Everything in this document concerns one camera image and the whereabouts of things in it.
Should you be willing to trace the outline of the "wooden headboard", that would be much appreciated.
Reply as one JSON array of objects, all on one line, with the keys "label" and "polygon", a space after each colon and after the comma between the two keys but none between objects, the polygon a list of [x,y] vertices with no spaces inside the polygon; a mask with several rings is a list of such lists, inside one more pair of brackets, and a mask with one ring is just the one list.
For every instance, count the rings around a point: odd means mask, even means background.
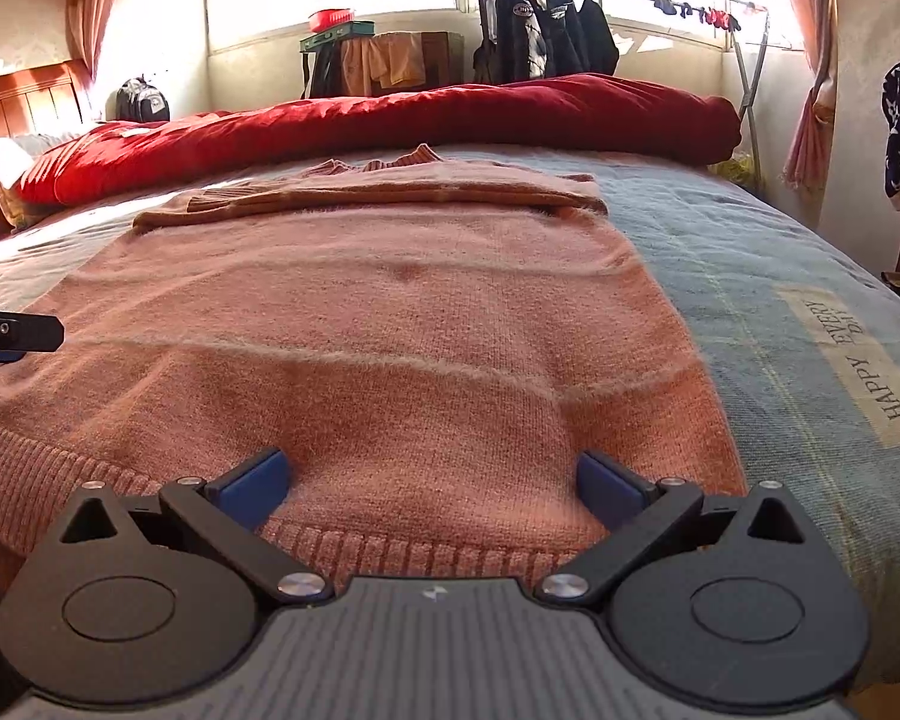
[{"label": "wooden headboard", "polygon": [[90,81],[82,60],[0,75],[0,138],[91,124]]}]

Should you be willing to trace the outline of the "red basin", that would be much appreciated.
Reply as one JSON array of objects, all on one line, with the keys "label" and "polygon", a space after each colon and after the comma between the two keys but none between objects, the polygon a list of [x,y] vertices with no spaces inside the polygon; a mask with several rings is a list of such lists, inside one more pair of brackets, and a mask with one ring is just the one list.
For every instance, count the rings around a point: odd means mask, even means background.
[{"label": "red basin", "polygon": [[354,20],[351,8],[320,8],[308,17],[308,29],[323,32]]}]

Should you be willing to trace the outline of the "yellow-green bag by bed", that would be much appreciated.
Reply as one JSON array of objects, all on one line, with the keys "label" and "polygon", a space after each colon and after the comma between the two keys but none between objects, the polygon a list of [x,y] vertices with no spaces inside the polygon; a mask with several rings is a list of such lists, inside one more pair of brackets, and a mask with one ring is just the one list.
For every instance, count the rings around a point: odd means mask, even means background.
[{"label": "yellow-green bag by bed", "polygon": [[759,172],[756,161],[749,153],[733,154],[729,160],[709,166],[709,171],[752,195],[759,193]]}]

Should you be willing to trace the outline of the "metal clothes rack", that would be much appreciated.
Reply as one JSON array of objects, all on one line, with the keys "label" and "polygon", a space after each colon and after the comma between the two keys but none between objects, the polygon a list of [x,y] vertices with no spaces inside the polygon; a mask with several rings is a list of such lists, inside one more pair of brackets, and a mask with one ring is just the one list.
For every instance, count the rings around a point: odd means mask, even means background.
[{"label": "metal clothes rack", "polygon": [[[577,5],[583,0],[574,0]],[[679,80],[702,83],[706,75],[691,60],[673,54],[679,41],[701,44],[709,50],[729,50],[736,60],[740,98],[738,114],[746,124],[745,149],[756,161],[761,176],[761,154],[756,133],[756,98],[763,75],[769,37],[769,11],[745,0],[595,0],[603,8],[619,49],[616,75],[637,67],[639,52],[660,50],[660,68],[674,71]],[[471,0],[478,11],[478,2]]]}]

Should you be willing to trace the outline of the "green box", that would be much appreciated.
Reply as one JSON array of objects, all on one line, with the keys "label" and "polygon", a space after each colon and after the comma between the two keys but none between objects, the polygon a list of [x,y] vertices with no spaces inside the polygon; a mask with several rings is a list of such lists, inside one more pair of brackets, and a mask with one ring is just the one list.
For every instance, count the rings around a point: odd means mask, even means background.
[{"label": "green box", "polygon": [[331,46],[354,37],[372,37],[374,34],[375,25],[372,21],[346,21],[304,37],[301,41],[301,52],[313,54],[323,46]]}]

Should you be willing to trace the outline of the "orange knit sweater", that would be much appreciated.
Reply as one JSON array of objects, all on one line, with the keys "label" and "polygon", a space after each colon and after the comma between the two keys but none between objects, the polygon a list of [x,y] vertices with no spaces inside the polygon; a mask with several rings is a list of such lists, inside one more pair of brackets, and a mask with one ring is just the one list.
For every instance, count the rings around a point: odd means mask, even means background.
[{"label": "orange knit sweater", "polygon": [[0,587],[79,484],[149,494],[278,447],[266,521],[333,582],[535,580],[600,538],[580,452],[745,487],[685,321],[605,172],[418,148],[178,195],[35,302],[0,366]]}]

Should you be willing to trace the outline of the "red duvet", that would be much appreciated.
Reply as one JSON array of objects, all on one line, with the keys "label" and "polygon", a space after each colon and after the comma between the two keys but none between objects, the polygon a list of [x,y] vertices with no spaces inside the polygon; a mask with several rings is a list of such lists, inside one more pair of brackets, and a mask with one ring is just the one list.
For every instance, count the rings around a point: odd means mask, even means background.
[{"label": "red duvet", "polygon": [[515,145],[728,160],[741,121],[728,99],[600,73],[442,86],[381,98],[299,99],[163,124],[113,121],[43,153],[13,189],[25,203],[88,205],[263,164],[418,145]]}]

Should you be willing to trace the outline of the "orange cloth on cabinet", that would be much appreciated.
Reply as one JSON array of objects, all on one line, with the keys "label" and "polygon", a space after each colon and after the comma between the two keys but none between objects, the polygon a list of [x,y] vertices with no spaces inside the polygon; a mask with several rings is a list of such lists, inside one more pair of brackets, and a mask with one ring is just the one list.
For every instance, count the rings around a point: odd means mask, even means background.
[{"label": "orange cloth on cabinet", "polygon": [[418,88],[427,82],[420,32],[384,32],[354,37],[341,44],[344,93],[374,96]]}]

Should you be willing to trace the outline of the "dark wooden cabinet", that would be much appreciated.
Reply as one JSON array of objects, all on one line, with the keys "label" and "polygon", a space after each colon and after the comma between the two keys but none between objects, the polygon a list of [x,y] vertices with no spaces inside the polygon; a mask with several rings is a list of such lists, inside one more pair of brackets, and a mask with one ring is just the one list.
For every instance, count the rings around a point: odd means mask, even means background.
[{"label": "dark wooden cabinet", "polygon": [[442,86],[459,85],[464,82],[464,41],[458,32],[421,32],[422,82],[372,82],[375,96],[398,93],[398,91],[429,91]]}]

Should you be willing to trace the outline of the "blue plaid bed sheet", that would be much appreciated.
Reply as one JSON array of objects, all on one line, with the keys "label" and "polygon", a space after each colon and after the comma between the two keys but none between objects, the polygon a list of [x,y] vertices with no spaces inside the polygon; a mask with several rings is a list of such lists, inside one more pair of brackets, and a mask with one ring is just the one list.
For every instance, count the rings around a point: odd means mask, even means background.
[{"label": "blue plaid bed sheet", "polygon": [[[328,161],[362,166],[418,148]],[[900,681],[898,296],[814,232],[701,169],[629,154],[429,149],[605,172],[608,218],[685,321],[724,408],[745,488],[777,479],[802,501],[870,608],[862,683]],[[25,232],[0,244],[0,307],[37,312],[35,302],[69,271],[182,193],[323,163],[206,179]]]}]

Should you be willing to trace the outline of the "pink curtain right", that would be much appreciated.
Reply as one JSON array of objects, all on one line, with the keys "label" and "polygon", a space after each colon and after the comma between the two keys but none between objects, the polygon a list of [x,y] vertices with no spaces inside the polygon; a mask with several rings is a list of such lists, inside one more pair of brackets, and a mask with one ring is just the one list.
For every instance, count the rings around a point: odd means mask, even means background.
[{"label": "pink curtain right", "polygon": [[813,82],[793,133],[784,177],[803,195],[821,195],[831,164],[837,94],[836,0],[790,0]]}]

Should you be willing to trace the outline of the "black hanging jacket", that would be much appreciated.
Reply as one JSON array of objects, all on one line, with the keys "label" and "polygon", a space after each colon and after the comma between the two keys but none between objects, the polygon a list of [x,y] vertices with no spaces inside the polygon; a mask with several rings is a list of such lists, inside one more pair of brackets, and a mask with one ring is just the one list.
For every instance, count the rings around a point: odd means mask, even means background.
[{"label": "black hanging jacket", "polygon": [[481,44],[473,54],[476,83],[616,73],[621,54],[595,0],[476,2],[481,21]]}]

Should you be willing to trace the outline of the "black backpack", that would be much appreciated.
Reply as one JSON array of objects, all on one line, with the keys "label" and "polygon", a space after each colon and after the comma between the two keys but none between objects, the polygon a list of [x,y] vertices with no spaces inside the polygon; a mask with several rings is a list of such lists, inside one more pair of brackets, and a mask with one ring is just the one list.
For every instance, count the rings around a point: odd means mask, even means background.
[{"label": "black backpack", "polygon": [[141,124],[170,121],[169,101],[142,76],[130,78],[118,88],[115,110],[119,121]]}]

